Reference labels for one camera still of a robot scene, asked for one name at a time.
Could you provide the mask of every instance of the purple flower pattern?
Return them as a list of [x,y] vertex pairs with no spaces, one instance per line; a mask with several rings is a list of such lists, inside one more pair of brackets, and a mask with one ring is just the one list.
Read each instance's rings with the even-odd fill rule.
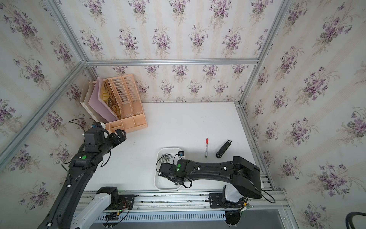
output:
[[321,54],[323,51],[326,51],[326,48],[331,46],[330,42],[337,38],[341,33],[349,33],[352,28],[352,25],[349,23],[353,21],[353,17],[355,16],[350,15],[352,9],[352,3],[350,3],[348,7],[345,7],[343,2],[336,9],[333,15],[324,19],[324,32],[322,32],[320,36],[316,38],[316,43],[313,47],[317,47],[318,51],[315,52],[314,55]]
[[71,70],[75,62],[72,61],[72,54],[70,48],[60,41],[61,35],[56,36],[55,41],[51,41],[53,46],[53,53],[56,55],[57,60],[63,60],[64,66],[67,70]]
[[147,90],[149,89],[149,86],[145,83],[143,83],[142,81],[136,81],[137,84],[137,90],[138,93],[140,94],[140,96],[142,98],[146,98],[147,97]]
[[226,34],[224,37],[224,40],[222,44],[225,45],[225,48],[223,48],[222,54],[225,56],[225,58],[230,58],[233,54],[235,54],[236,49],[238,49],[239,44],[242,42],[242,37],[240,36],[240,31],[242,31],[243,28],[239,27],[236,30],[229,29],[229,34]]
[[18,132],[23,123],[22,116],[15,116],[16,110],[9,106],[9,100],[0,99],[0,133],[7,136],[9,132]]
[[231,8],[231,0],[211,0],[210,11],[213,11],[214,14],[210,19],[210,25],[213,26],[214,31],[225,24],[224,18],[229,16]]
[[286,145],[292,145],[295,147],[296,145],[301,145],[301,143],[307,143],[307,140],[310,138],[311,131],[319,131],[316,129],[317,126],[310,125],[309,121],[306,118],[302,120],[296,120],[294,123],[291,123],[292,130],[286,131],[284,134],[287,135],[286,138],[283,140],[286,142]]
[[262,99],[260,99],[258,102],[255,102],[255,108],[253,111],[253,118],[256,119],[258,117],[258,115],[263,115],[263,111],[265,110],[264,106],[263,106],[263,101]]
[[33,20],[17,6],[13,4],[0,3],[0,9],[3,10],[4,21],[9,23],[9,27],[12,33],[21,33],[23,42],[29,49],[34,48],[37,52],[40,52],[43,45],[41,43],[42,38],[36,36],[38,30],[33,25]]
[[42,63],[39,60],[35,60],[32,56],[29,59],[25,57],[18,56],[18,60],[13,60],[15,65],[20,68],[20,76],[25,79],[32,79],[36,83],[37,87],[44,90],[46,86],[48,90],[51,90],[51,83],[49,78],[45,76],[42,72]]
[[348,145],[348,143],[355,145],[355,140],[362,143],[361,138],[366,136],[366,107],[354,107],[353,109],[354,111],[351,114],[353,121],[347,122],[347,125],[342,122],[342,128],[337,130],[337,132],[346,135],[345,137],[338,139],[346,145]]
[[18,201],[19,204],[26,206],[27,210],[33,210],[38,207],[47,207],[48,202],[54,200],[55,194],[50,191],[48,192],[45,188],[46,183],[41,182],[40,184],[35,183],[33,190],[23,194],[23,199]]
[[286,30],[285,34],[289,34],[292,31],[292,28],[295,22],[299,19],[300,16],[304,16],[307,12],[307,1],[298,0],[290,5],[290,9],[288,10],[289,16],[285,21],[284,30]]
[[285,156],[285,163],[280,167],[281,174],[280,176],[282,178],[287,177],[294,177],[295,180],[298,180],[301,174],[301,171],[298,169],[299,167],[299,161],[297,160],[297,157],[291,157]]
[[254,50],[254,55],[255,56],[258,56],[261,49],[262,49],[262,45],[263,45],[263,42],[266,40],[266,35],[267,35],[267,32],[268,32],[268,29],[265,29],[264,32],[263,32],[263,35],[261,35],[260,37],[258,37],[258,40],[256,42],[256,45],[258,45],[258,48],[256,48]]
[[325,192],[330,197],[341,195],[344,198],[347,193],[350,193],[353,184],[366,192],[360,179],[347,176],[348,169],[343,164],[335,168],[334,165],[327,163],[326,165],[319,165],[319,168],[321,174],[316,172],[309,174],[308,176],[312,179],[307,184],[312,185],[313,190],[320,192],[324,198]]
[[152,96],[152,100],[150,100],[150,102],[163,103],[164,100],[162,98],[159,98],[158,96]]
[[253,0],[251,6],[253,6],[252,13],[250,13],[250,20],[255,20],[254,25],[262,19],[264,15],[264,9],[267,8],[269,3],[273,3],[273,0]]
[[242,76],[244,69],[249,67],[248,64],[233,64],[231,65],[232,69],[234,70],[232,73],[232,77],[235,77],[235,80],[239,79]]
[[35,158],[29,155],[28,147],[29,146],[27,144],[22,145],[19,153],[17,153],[5,167],[8,171],[15,171],[16,169],[19,169],[22,173],[32,173],[31,170],[34,166],[39,169],[40,161],[38,157]]
[[257,86],[256,90],[259,90],[264,83],[268,82],[268,77],[268,70],[266,69],[266,66],[264,66],[258,74],[257,82],[255,83]]
[[186,96],[177,97],[177,100],[175,100],[176,103],[184,103],[186,102]]
[[136,56],[138,52],[138,46],[137,46],[137,39],[132,34],[132,31],[134,31],[135,28],[128,27],[127,30],[120,29],[119,32],[121,33],[119,35],[119,44],[124,45],[124,52],[126,55],[130,57],[130,59],[136,59]]
[[310,98],[315,101],[319,95],[324,96],[325,90],[328,89],[330,77],[333,79],[336,77],[340,78],[334,71],[325,74],[325,68],[323,67],[320,67],[316,73],[311,73],[309,77],[304,80],[306,87],[300,88],[299,91],[296,92],[298,95],[296,102],[299,102],[301,105],[305,103],[309,105]]
[[91,16],[93,17],[94,21],[100,20],[101,25],[105,24],[105,18],[102,14],[102,3],[105,4],[104,0],[86,0],[83,1],[83,5],[89,9]]
[[211,102],[211,99],[212,99],[212,95],[209,95],[208,97],[202,97],[201,102],[208,103],[208,102]]
[[191,80],[190,85],[188,85],[189,93],[193,98],[196,98],[199,90],[202,88],[201,83],[197,83],[196,80]]
[[297,57],[303,53],[304,51],[302,51],[302,48],[295,49],[294,46],[291,46],[290,51],[285,52],[281,57],[282,64],[277,68],[276,79],[284,79],[285,74],[288,75],[290,71],[295,68]]
[[311,226],[313,228],[317,229],[332,229],[332,227],[329,224],[329,216],[327,216],[326,213],[326,207],[323,205],[315,206],[311,201],[307,205],[307,210],[301,209],[301,212],[299,214],[302,216],[302,219],[299,219],[299,222],[301,222],[304,226]]
[[223,99],[223,102],[235,102],[235,101],[236,101],[236,99],[234,97],[232,97],[231,95],[227,95]]
[[271,163],[275,164],[275,161],[274,161],[273,157],[270,156],[269,151],[267,151],[267,152],[264,151],[262,154],[263,154],[264,162],[266,163],[266,165],[268,167],[271,166]]
[[280,135],[280,133],[277,131],[276,122],[273,122],[272,124],[268,123],[267,130],[263,134],[263,137],[264,137],[263,141],[265,143],[269,143],[271,139],[277,140],[278,135]]
[[51,149],[49,156],[53,158],[53,164],[66,163],[71,160],[66,144],[60,144],[58,148]]
[[168,50],[170,49],[170,37],[167,34],[168,27],[163,27],[161,30],[154,29],[154,36],[153,36],[153,44],[156,45],[156,55],[158,55],[161,59],[167,57],[169,54]]
[[227,83],[222,80],[218,80],[216,85],[213,86],[213,88],[215,89],[215,95],[217,97],[221,97],[224,93],[224,90],[228,87],[229,85]]
[[185,79],[185,75],[187,75],[188,67],[187,65],[173,65],[172,72],[175,72],[174,80],[176,80],[178,83],[183,82]]
[[94,34],[95,31],[96,31],[95,29],[89,28],[87,31],[80,30],[80,33],[86,36],[86,37],[84,37],[83,35],[81,36],[83,45],[88,46],[90,54],[95,56],[99,60],[103,58],[104,53],[102,53],[103,51],[102,42],[99,40],[98,37],[95,36]]
[[287,102],[290,99],[287,97],[287,90],[282,88],[280,91],[276,91],[276,95],[274,96],[274,100],[272,101],[271,107],[273,107],[272,113],[277,113],[277,111],[281,107],[287,107]]
[[170,98],[174,85],[167,80],[163,80],[160,85],[160,89],[163,91],[165,97]]
[[193,25],[192,33],[190,33],[188,36],[191,39],[192,42],[192,49],[193,52],[196,52],[196,55],[198,55],[202,50],[202,45],[205,39],[208,39],[208,34],[206,33],[207,29],[202,29],[200,25]]
[[259,139],[259,125],[258,124],[255,124],[255,125],[252,125],[252,132],[253,132],[253,136],[256,138],[256,139]]
[[186,8],[187,3],[190,3],[191,0],[170,0],[169,5],[173,7],[173,19],[174,21],[178,21],[178,25],[184,22],[184,9]]
[[53,130],[53,133],[59,137],[59,135],[65,136],[66,131],[66,124],[62,124],[63,118],[60,117],[60,113],[56,111],[51,111],[48,113],[47,116],[44,118],[44,121],[41,122],[41,126],[49,132]]
[[68,96],[70,101],[75,100],[75,102],[79,103],[81,97],[81,90],[78,85],[72,84],[70,86],[70,90],[66,92],[66,95]]
[[206,83],[211,82],[212,79],[215,79],[215,75],[217,74],[217,71],[219,70],[219,67],[215,64],[213,65],[205,65],[203,67],[203,72],[205,72],[205,75],[203,76],[203,80],[206,81]]
[[147,20],[147,13],[145,12],[145,8],[146,8],[146,3],[150,3],[149,0],[132,0],[132,1],[128,1],[128,4],[133,7],[133,11],[134,11],[134,16],[136,18],[136,22],[138,20],[141,21],[141,25],[144,25],[146,23]]

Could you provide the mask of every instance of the marker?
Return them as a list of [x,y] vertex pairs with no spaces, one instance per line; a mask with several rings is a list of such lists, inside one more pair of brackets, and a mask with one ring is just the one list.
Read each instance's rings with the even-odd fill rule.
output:
[[205,158],[207,157],[207,147],[208,147],[208,138],[206,139],[206,153],[205,153]]

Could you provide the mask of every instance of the white table surface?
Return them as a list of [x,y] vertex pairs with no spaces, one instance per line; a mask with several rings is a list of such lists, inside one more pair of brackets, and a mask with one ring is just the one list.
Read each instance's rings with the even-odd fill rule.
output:
[[[112,150],[108,164],[97,168],[86,191],[103,186],[120,191],[156,190],[154,166],[158,151],[164,147],[181,148],[186,159],[198,162],[225,162],[241,156],[255,164],[234,103],[143,103],[143,108],[148,127],[127,134],[127,140]],[[231,146],[217,159],[216,152],[228,139]],[[225,184],[196,180],[190,189],[221,189]]]

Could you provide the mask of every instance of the wire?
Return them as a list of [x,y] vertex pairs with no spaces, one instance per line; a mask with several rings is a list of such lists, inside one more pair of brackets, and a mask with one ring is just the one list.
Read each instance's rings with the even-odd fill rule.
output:
[[107,162],[105,163],[105,164],[101,164],[100,165],[100,167],[103,167],[103,166],[105,166],[107,163],[108,163],[108,161],[109,161],[109,159],[111,158],[111,154],[112,154],[112,152],[111,151],[108,151],[107,153],[109,153],[109,157],[108,157],[108,160],[107,160]]
[[117,224],[119,224],[122,220],[124,220],[127,217],[127,215],[129,214],[129,212],[130,212],[130,204],[128,204],[128,212],[127,212],[127,214]]
[[165,154],[164,156],[160,157],[160,158],[158,159],[158,161],[156,162],[156,164],[155,164],[155,170],[156,170],[157,172],[159,172],[159,171],[158,171],[158,169],[156,168],[156,166],[158,165],[159,160],[160,160],[161,158],[163,158],[163,157],[167,156],[167,155],[178,155],[178,154]]
[[[243,173],[243,175],[250,181],[250,183],[254,186],[254,188],[259,192],[259,193],[261,193],[258,189],[257,189],[257,187],[253,184],[253,182]],[[269,201],[266,197],[264,197],[264,195],[261,193],[261,196],[263,196],[263,198],[264,199],[266,199],[268,202],[270,202],[270,203],[272,203],[272,204],[274,204],[275,202],[276,202],[276,200],[271,196],[271,195],[269,195],[272,199],[273,199],[273,202],[272,201]]]
[[347,229],[356,229],[355,228],[355,225],[353,225],[353,220],[352,218],[355,216],[355,215],[362,215],[362,216],[366,216],[365,213],[362,213],[362,212],[357,212],[357,211],[354,211],[354,212],[350,212],[347,214],[346,216],[346,227]]

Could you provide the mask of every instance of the cable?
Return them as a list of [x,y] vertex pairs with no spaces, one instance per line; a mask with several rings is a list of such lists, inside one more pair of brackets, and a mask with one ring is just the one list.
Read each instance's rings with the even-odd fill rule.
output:
[[[260,191],[257,189],[257,187],[253,184],[253,182],[244,173],[243,173],[243,175],[250,181],[250,183],[254,186],[254,188],[260,193]],[[272,204],[274,204],[276,202],[276,200],[271,195],[269,195],[269,196],[273,199],[273,202],[269,201],[266,197],[264,197],[264,195],[262,193],[261,193],[261,196],[263,196],[264,199],[266,199],[268,202],[270,202]]]
[[351,229],[356,229],[355,225],[353,225],[353,220],[352,220],[353,216],[355,216],[355,215],[366,216],[365,213],[357,212],[357,211],[348,213],[347,216],[346,216],[346,227],[347,227],[347,229],[350,229],[350,227],[351,227]]
[[130,204],[128,204],[128,212],[127,212],[127,214],[117,224],[119,224],[122,220],[124,220],[127,217],[127,215],[129,214],[129,212],[130,212]]
[[158,159],[158,161],[156,162],[156,164],[155,164],[155,170],[156,170],[157,172],[159,172],[159,171],[158,171],[158,169],[156,168],[156,166],[158,165],[159,160],[160,160],[161,158],[163,158],[163,157],[167,156],[167,155],[178,155],[178,154],[165,154],[164,156],[160,157],[160,158]]
[[107,163],[108,163],[108,161],[109,161],[109,159],[111,158],[111,154],[112,154],[112,152],[111,151],[108,151],[107,153],[109,153],[109,157],[108,157],[108,160],[107,160],[107,162],[105,163],[105,164],[101,164],[100,165],[100,167],[103,167],[103,166],[105,166]]

